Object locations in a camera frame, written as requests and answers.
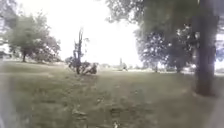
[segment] overcast sky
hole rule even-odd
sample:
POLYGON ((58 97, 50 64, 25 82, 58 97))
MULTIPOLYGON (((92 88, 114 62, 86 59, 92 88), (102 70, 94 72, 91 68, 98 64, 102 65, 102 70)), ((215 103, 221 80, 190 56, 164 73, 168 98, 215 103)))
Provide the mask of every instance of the overcast sky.
POLYGON ((140 64, 133 31, 135 25, 110 24, 105 21, 109 9, 96 0, 17 0, 29 14, 44 12, 51 26, 51 34, 61 40, 62 59, 72 55, 74 40, 78 40, 80 27, 88 37, 85 59, 100 63, 119 64, 120 58, 127 64, 140 64))

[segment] green grass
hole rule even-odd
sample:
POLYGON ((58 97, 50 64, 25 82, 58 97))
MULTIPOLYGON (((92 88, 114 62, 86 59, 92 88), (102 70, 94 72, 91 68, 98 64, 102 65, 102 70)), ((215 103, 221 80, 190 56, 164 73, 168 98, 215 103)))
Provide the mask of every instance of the green grass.
POLYGON ((202 128, 212 98, 192 95, 193 76, 99 72, 4 64, 10 91, 27 128, 202 128))

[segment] small tree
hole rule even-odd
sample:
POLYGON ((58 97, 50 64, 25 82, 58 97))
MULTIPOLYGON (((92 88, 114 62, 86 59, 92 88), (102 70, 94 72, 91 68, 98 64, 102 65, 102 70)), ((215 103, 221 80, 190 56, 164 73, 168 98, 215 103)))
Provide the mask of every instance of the small tree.
POLYGON ((73 67, 76 67, 76 73, 80 74, 80 67, 82 65, 81 58, 84 55, 82 52, 82 45, 84 41, 89 41, 88 38, 83 39, 83 28, 79 30, 79 40, 75 42, 75 49, 73 51, 73 67))

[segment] tree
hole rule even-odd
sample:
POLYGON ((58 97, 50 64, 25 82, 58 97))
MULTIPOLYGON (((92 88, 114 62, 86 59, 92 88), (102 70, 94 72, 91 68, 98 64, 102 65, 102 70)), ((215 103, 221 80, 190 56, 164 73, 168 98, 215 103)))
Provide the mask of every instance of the tree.
POLYGON ((215 36, 219 17, 214 14, 210 0, 201 0, 199 3, 199 47, 197 61, 196 92, 201 95, 210 95, 214 77, 215 36))
POLYGON ((4 40, 11 51, 22 54, 23 62, 27 56, 38 62, 59 59, 60 42, 49 35, 46 17, 41 13, 37 17, 19 16, 16 26, 5 33, 4 40))
POLYGON ((196 92, 211 94, 214 75, 214 37, 218 18, 214 15, 210 0, 107 0, 111 10, 109 21, 126 19, 137 22, 145 35, 153 29, 163 30, 165 39, 170 40, 178 29, 187 24, 193 36, 200 33, 197 61, 196 92))
MULTIPOLYGON (((75 42, 75 49, 73 51, 73 67, 76 67, 77 74, 80 74, 80 67, 82 66, 81 58, 84 55, 82 51, 82 48, 83 48, 82 46, 84 41, 89 42, 89 39, 83 38, 83 28, 81 28, 79 30, 79 40, 77 43, 75 42)), ((87 66, 89 66, 90 63, 84 62, 83 64, 84 65, 82 66, 83 67, 82 72, 85 70, 87 66)))
POLYGON ((190 30, 189 27, 178 30, 165 49, 167 51, 165 63, 168 67, 174 67, 177 73, 180 73, 183 67, 193 63, 195 42, 192 42, 190 38, 190 30))
POLYGON ((159 31, 154 31, 149 35, 142 34, 141 30, 136 32, 138 54, 144 67, 151 67, 158 72, 158 64, 164 63, 166 42, 159 31))

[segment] grass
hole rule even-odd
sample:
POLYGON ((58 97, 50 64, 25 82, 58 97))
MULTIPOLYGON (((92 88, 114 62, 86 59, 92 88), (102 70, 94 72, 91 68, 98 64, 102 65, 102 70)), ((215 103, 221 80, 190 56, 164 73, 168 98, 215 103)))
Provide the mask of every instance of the grass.
POLYGON ((4 64, 27 128, 202 128, 213 99, 192 95, 188 75, 99 72, 4 64))

